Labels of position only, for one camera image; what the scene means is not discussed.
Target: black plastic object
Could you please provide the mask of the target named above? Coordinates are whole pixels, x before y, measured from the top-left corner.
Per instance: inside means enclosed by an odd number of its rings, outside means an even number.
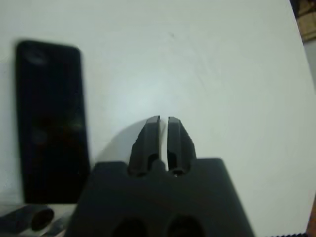
[[[160,159],[160,117],[154,116],[146,121],[132,147],[128,171],[132,176],[147,174],[152,163]]]
[[[174,175],[187,173],[191,160],[197,158],[191,138],[175,117],[169,117],[168,121],[167,154],[169,171]]]
[[[158,159],[159,117],[150,118],[129,166],[96,164],[65,237],[254,237],[222,160],[196,159],[178,119],[168,128],[172,171]]]
[[[29,228],[39,231],[54,218],[54,211],[46,205],[27,205],[0,217],[0,233],[19,234]]]
[[[16,104],[26,203],[76,203],[90,173],[80,52],[23,41]]]

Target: white surface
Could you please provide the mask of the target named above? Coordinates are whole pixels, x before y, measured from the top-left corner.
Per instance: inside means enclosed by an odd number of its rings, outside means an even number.
[[[305,231],[316,97],[287,0],[1,0],[2,202],[21,201],[9,73],[20,38],[81,49],[93,159],[106,146],[123,159],[132,142],[113,143],[127,126],[178,117],[198,157],[225,161],[257,236]]]

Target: smartphone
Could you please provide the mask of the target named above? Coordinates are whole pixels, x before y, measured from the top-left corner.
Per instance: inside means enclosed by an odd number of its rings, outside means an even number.
[[[16,47],[18,138],[26,203],[76,203],[90,173],[80,51]]]

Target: metal object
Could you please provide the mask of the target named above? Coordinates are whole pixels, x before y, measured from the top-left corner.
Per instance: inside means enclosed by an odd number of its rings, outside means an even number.
[[[129,166],[96,164],[65,237],[254,237],[223,161],[196,159],[193,142],[173,117],[165,170],[159,122],[147,120]]]
[[[0,233],[18,234],[31,228],[39,231],[54,218],[54,211],[46,205],[27,205],[0,217]]]

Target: black prong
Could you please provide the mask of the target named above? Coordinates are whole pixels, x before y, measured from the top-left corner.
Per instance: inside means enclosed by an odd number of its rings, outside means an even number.
[[[132,147],[128,172],[132,176],[143,176],[148,173],[152,163],[160,159],[160,116],[147,119]]]
[[[167,155],[169,171],[178,176],[190,169],[190,162],[196,159],[194,144],[181,121],[169,117]]]

